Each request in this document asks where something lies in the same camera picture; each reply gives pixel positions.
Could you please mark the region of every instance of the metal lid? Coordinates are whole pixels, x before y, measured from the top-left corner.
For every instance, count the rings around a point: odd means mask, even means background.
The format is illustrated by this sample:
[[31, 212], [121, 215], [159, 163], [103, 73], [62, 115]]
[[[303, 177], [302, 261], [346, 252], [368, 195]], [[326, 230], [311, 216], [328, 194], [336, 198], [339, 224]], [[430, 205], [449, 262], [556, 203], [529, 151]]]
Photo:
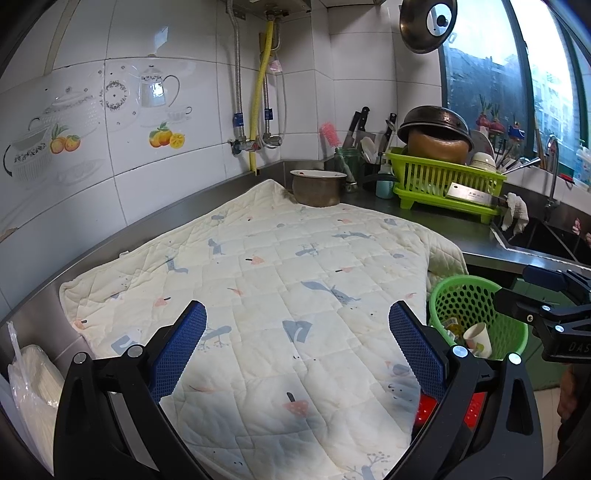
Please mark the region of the metal lid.
[[410, 110], [397, 132], [398, 138], [404, 143], [408, 143], [408, 132], [412, 127], [441, 128], [466, 140], [470, 150], [474, 147], [464, 119], [456, 112], [441, 106], [423, 105]]

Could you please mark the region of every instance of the green dish rack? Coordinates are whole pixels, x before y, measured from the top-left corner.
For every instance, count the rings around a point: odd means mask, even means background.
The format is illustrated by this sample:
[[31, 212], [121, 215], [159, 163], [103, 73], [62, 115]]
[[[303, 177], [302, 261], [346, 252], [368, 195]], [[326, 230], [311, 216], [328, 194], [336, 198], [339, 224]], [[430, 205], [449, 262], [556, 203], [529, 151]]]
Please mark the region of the green dish rack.
[[401, 149], [392, 149], [391, 153], [386, 153], [386, 157], [392, 163], [392, 170], [396, 175], [394, 193], [400, 197], [400, 206], [403, 209], [408, 210], [414, 202], [426, 203], [480, 215], [480, 221], [486, 224], [495, 215], [501, 214], [499, 207], [461, 202], [445, 198], [445, 195], [450, 184], [455, 182], [496, 197], [501, 193], [505, 175], [455, 163], [410, 157], [400, 154], [400, 151]]

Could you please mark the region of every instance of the white quilted blanket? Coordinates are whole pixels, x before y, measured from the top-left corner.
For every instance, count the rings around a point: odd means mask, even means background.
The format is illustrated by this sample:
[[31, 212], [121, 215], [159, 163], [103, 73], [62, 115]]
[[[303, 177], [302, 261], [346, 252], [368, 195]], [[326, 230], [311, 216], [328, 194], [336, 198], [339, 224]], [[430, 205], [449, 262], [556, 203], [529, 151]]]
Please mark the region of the white quilted blanket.
[[161, 406], [225, 477], [372, 480], [408, 447], [419, 394], [390, 305], [425, 321], [431, 282], [464, 273], [459, 248], [421, 225], [298, 205], [267, 180], [63, 284], [60, 299], [100, 358], [145, 344], [190, 300], [206, 306]]

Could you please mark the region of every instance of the blue gripper pad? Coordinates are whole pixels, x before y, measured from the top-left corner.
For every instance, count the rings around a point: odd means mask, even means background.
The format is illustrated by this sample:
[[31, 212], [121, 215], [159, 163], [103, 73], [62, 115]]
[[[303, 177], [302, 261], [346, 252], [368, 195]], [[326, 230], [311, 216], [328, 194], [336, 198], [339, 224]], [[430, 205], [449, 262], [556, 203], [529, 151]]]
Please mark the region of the blue gripper pad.
[[441, 401], [446, 392], [445, 368], [421, 331], [419, 320], [400, 301], [390, 307], [388, 318], [390, 331], [417, 377], [421, 390]]
[[195, 301], [193, 307], [183, 312], [183, 315], [177, 320], [180, 325], [174, 324], [173, 334], [152, 365], [150, 394], [156, 403], [173, 392], [205, 331], [207, 313], [201, 303]]

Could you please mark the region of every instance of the knife handle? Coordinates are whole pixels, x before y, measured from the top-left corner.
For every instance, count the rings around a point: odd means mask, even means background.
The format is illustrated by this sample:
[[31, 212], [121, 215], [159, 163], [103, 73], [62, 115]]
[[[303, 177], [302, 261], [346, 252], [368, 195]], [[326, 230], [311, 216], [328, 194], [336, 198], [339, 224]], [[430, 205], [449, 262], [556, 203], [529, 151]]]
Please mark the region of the knife handle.
[[361, 117], [359, 118], [359, 126], [357, 127], [357, 130], [365, 132], [365, 123], [368, 120], [368, 113], [369, 113], [369, 107], [364, 106], [361, 109]]
[[355, 112], [353, 114], [353, 119], [351, 120], [351, 125], [349, 126], [350, 132], [355, 132], [357, 124], [359, 123], [359, 118], [361, 118], [361, 112]]

